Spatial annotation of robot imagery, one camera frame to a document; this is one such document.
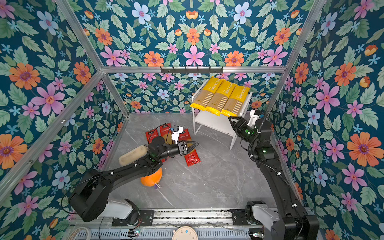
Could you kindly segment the yellow spaghetti bag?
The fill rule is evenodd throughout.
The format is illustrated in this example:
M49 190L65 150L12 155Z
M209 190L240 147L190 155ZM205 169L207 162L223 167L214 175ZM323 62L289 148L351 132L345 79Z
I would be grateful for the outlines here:
M246 97L248 96L250 88L244 86L236 86L221 110L220 114L227 117L237 117Z
M224 79L211 77L194 97L191 108L204 111L224 81Z
M220 116L222 109L224 108L236 86L237 84L232 82L223 81L205 107L205 111Z

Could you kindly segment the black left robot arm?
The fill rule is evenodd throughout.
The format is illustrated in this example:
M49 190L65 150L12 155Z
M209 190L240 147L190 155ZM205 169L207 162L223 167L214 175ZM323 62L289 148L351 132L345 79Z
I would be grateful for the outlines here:
M75 186L69 204L84 222L105 217L120 219L130 226L135 225L140 221L138 207L128 199L112 200L110 193L133 180L156 173L161 169L163 159L185 156L198 145L195 141L167 144L164 138L155 137L150 144L141 145L121 156L120 168L86 173Z

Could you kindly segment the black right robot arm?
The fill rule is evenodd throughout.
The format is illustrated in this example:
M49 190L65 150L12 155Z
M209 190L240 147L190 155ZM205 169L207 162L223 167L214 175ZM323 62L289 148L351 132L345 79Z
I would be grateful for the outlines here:
M282 168L282 160L271 143L273 130L266 118L254 124L242 117L229 117L232 129L246 143L250 160L256 163L267 180L277 210L263 201L248 202L246 218L251 224L263 225L264 240L315 240L320 223L315 215L307 212L295 194Z

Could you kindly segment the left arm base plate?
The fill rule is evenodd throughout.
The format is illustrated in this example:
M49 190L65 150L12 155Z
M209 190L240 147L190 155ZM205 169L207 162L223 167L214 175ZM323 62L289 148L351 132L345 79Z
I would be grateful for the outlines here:
M122 219L114 219L112 222L113 227L148 227L151 226L154 220L153 210L134 210L129 216Z

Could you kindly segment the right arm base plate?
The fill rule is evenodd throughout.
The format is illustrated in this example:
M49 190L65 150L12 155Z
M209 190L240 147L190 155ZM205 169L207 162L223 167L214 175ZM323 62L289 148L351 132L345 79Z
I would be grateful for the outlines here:
M230 209L229 212L232 215L234 226L251 226L255 224L254 222L249 221L245 209Z

